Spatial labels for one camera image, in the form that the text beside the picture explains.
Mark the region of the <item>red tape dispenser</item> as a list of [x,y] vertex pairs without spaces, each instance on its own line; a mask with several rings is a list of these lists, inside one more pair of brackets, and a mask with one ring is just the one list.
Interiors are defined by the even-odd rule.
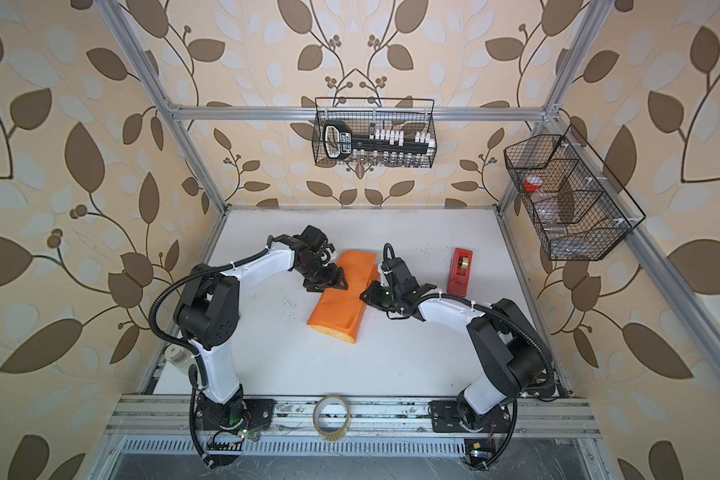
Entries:
[[451,295],[466,297],[468,293],[473,252],[457,248],[451,261],[447,292]]

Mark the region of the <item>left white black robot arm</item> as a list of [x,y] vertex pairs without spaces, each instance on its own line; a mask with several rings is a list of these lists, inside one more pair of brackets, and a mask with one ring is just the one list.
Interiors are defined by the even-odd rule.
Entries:
[[221,457],[211,453],[210,441],[200,439],[202,425],[243,438],[263,418],[247,407],[233,365],[232,336],[240,321],[243,290],[292,271],[303,277],[308,292],[348,289],[344,270],[335,263],[334,246],[322,230],[308,225],[294,236],[268,237],[265,247],[251,256],[219,266],[196,265],[150,307],[149,329],[193,358],[188,370],[190,439],[210,469],[221,465]]

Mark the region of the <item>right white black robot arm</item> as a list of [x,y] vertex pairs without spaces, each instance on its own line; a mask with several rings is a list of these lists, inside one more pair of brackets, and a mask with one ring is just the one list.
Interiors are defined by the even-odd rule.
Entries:
[[556,371],[548,345],[509,299],[478,304],[433,284],[420,284],[405,261],[387,243],[379,264],[380,278],[360,295],[390,320],[414,318],[446,326],[471,341],[481,374],[456,396],[459,427],[489,433],[486,447],[473,447],[464,462],[488,471],[513,438],[521,397],[547,400],[556,392]]

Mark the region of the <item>yellow orange wrapping paper sheet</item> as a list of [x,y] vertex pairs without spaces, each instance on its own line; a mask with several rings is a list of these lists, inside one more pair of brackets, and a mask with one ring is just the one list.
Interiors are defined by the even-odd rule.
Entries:
[[338,260],[347,290],[328,289],[318,301],[307,325],[313,330],[349,344],[357,341],[366,303],[360,299],[379,278],[375,253],[345,251]]

